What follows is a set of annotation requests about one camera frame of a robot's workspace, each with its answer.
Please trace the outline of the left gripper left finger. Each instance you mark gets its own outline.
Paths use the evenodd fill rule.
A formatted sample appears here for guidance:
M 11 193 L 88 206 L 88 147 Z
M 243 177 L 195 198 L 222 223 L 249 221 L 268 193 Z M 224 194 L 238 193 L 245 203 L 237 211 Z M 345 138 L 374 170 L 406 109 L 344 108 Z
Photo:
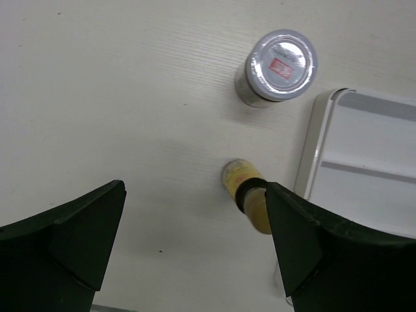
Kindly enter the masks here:
M 2 311 L 89 311 L 126 198 L 121 180 L 1 227 Z

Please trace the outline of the small yellow bottle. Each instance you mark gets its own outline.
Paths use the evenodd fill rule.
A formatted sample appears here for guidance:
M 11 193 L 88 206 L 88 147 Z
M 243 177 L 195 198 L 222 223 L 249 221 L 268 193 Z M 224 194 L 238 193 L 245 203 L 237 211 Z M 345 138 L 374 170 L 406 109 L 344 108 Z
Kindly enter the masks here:
M 235 159 L 222 171 L 222 184 L 247 217 L 251 225 L 264 235 L 271 235 L 266 205 L 267 181 L 249 161 Z

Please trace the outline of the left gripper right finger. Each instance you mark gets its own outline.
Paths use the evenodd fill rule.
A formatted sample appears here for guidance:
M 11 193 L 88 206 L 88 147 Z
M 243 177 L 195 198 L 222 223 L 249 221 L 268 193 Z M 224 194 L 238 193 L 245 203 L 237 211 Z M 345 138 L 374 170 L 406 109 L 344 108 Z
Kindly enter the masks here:
M 362 226 L 271 182 L 266 208 L 295 311 L 414 311 L 415 240 Z

